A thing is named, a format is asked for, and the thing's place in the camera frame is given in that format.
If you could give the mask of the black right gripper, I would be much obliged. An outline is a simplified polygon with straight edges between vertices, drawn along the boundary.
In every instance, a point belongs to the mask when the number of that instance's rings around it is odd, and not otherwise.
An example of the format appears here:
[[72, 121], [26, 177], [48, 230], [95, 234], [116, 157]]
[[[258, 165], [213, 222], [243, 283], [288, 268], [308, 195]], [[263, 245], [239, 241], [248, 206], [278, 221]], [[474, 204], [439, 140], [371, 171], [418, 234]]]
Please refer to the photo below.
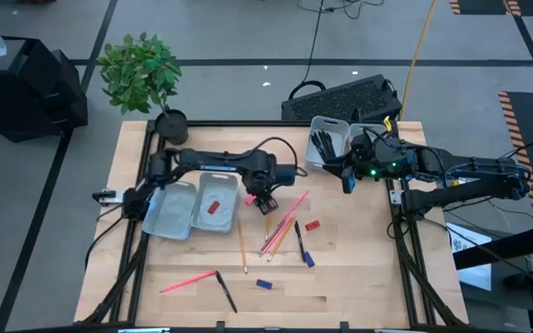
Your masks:
[[351, 125], [347, 153], [323, 165], [328, 173], [341, 176], [344, 192], [352, 192], [356, 181], [362, 178], [409, 179], [415, 175], [415, 148], [392, 137], [391, 129], [380, 130], [380, 125]]

